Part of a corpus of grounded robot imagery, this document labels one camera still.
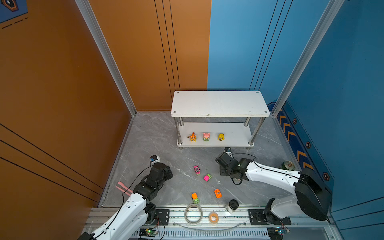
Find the yellow duck toy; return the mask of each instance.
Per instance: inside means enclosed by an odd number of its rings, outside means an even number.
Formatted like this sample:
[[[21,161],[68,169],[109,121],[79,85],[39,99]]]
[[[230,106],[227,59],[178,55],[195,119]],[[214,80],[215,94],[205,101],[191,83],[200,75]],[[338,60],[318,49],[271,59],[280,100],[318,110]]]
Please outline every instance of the yellow duck toy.
[[[219,140],[219,141],[223,141],[223,140],[224,140],[224,134],[220,133],[220,134],[218,135],[218,140]]]

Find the gray marble floor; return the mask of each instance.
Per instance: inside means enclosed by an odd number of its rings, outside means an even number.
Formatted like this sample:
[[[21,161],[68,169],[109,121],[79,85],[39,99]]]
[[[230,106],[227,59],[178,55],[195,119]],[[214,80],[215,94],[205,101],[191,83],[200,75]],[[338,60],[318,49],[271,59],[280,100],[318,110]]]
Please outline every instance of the gray marble floor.
[[[245,118],[185,118],[185,122],[244,122]],[[251,131],[255,129],[258,118],[250,121]],[[185,147],[180,150],[176,146],[177,133],[175,122],[166,112],[138,112],[133,121],[123,153],[113,174],[111,185],[104,206],[120,206],[121,191],[114,187],[119,181],[127,187],[144,168],[149,166],[149,157],[159,155],[161,162],[170,166],[173,178],[166,181],[157,197],[152,200],[157,206],[185,205],[192,203],[191,194],[196,192],[201,205],[226,204],[237,199],[239,204],[265,206],[272,197],[280,198],[290,193],[263,182],[243,181],[234,185],[230,177],[219,174],[216,157],[224,151],[220,147]],[[245,148],[232,148],[233,153],[245,152],[255,155],[261,164],[278,167],[289,160],[279,140],[271,118],[266,118],[255,140],[255,146],[247,151]],[[201,174],[196,175],[193,166],[199,165]],[[147,169],[141,178],[149,173]],[[203,177],[211,174],[212,178],[205,182]],[[215,189],[220,189],[222,197],[217,199]]]

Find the lower shelf board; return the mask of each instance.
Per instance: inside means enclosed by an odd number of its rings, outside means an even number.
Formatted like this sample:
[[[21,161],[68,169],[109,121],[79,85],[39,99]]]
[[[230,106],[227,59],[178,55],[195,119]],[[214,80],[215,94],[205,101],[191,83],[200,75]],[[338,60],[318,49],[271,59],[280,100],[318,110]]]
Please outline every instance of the lower shelf board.
[[[179,147],[253,147],[248,142],[251,139],[249,126],[243,122],[185,122],[179,126],[181,140]],[[196,142],[188,138],[195,132]],[[203,140],[203,133],[210,133],[209,141]],[[224,140],[219,141],[218,135],[224,134]]]

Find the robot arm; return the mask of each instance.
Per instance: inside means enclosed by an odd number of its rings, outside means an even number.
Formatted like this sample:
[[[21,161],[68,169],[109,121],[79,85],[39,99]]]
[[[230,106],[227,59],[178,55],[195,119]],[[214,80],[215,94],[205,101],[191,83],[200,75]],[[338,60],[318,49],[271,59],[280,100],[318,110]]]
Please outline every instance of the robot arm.
[[[246,158],[237,161],[232,157],[230,150],[218,156],[216,162],[220,165],[221,175],[265,182],[292,193],[285,198],[269,200],[263,212],[268,223],[280,224],[284,218],[302,214],[320,221],[327,219],[332,192],[313,170],[288,171]]]
[[[156,205],[149,201],[156,197],[164,182],[172,177],[169,166],[159,162],[154,163],[149,175],[136,185],[133,194],[120,210],[91,235],[83,233],[78,240],[129,239],[139,227],[153,222]]]

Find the white shelf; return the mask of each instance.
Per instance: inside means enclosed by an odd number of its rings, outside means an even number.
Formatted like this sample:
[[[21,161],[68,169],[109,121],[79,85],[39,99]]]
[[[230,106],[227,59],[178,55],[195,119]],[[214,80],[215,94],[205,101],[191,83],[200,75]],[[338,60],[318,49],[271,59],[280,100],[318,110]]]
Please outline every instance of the white shelf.
[[[253,147],[248,145],[251,139],[249,126],[243,122],[185,122],[180,126],[183,143],[179,147]],[[196,142],[191,142],[188,136],[195,132]],[[209,141],[203,140],[203,133],[210,133]],[[224,134],[224,140],[219,141],[218,135]]]
[[[268,117],[260,91],[175,91],[172,117]]]

